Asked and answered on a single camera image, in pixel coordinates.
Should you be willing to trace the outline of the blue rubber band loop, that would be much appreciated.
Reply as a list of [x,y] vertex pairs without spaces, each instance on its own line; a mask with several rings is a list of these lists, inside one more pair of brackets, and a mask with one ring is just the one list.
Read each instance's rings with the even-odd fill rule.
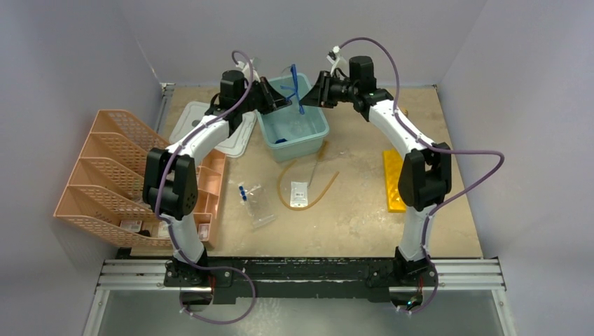
[[305,114],[305,110],[301,104],[298,85],[298,72],[296,70],[295,64],[289,65],[282,71],[282,83],[280,84],[280,88],[286,91],[284,94],[286,100],[293,102],[296,105],[298,112],[303,116]]

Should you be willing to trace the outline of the mint green plastic bin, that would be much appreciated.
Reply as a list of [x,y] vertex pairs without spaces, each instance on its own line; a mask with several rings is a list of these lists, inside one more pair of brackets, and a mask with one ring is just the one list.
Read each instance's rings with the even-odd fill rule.
[[330,127],[319,107],[304,106],[300,114],[298,100],[273,113],[257,113],[264,142],[276,162],[283,162],[316,153]]

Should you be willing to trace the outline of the wire test tube brush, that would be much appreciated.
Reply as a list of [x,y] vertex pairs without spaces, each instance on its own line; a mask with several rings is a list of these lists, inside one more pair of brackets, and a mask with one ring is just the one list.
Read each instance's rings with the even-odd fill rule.
[[311,174],[310,174],[310,180],[308,181],[308,188],[312,184],[313,178],[315,176],[315,172],[317,170],[317,166],[324,159],[327,148],[328,148],[328,141],[323,140],[322,145],[321,145],[319,151],[317,152],[316,160],[315,160],[314,166],[313,166]]

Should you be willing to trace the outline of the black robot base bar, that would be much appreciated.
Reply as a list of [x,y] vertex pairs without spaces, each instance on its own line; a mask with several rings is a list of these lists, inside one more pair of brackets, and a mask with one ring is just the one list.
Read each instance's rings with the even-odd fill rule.
[[223,257],[207,256],[212,271],[197,270],[171,258],[165,263],[164,285],[178,288],[185,303],[197,295],[217,305],[238,298],[362,299],[388,302],[405,310],[419,307],[439,286],[433,263],[418,274],[399,274],[392,257]]

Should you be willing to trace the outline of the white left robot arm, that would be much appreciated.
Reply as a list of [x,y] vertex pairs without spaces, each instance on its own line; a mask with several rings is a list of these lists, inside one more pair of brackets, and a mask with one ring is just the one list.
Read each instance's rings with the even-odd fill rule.
[[193,217],[199,196],[196,165],[235,133],[245,113],[269,114],[290,105],[267,78],[225,71],[198,125],[176,143],[148,152],[142,199],[166,225],[174,261],[184,265],[181,276],[191,286],[203,285],[213,270]]

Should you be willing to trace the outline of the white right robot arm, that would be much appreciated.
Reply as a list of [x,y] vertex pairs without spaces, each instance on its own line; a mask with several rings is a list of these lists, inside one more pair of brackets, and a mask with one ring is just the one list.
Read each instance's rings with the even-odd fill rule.
[[393,275],[409,285],[429,268],[427,240],[437,206],[452,189],[452,160],[448,144],[435,143],[394,106],[394,97],[377,86],[369,56],[349,60],[330,52],[332,67],[321,71],[312,89],[300,99],[306,106],[332,109],[340,102],[353,105],[375,125],[403,160],[397,190],[406,205],[401,242],[396,248]]

